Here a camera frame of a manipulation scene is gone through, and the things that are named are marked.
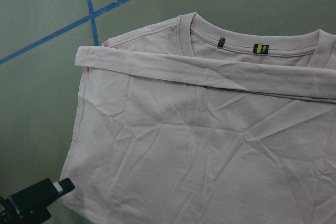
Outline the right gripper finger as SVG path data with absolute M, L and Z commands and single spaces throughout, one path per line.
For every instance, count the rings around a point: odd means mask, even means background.
M 74 189 L 70 178 L 58 182 L 46 178 L 6 199 L 1 198 L 1 223 L 44 223 L 51 218 L 48 207 Z

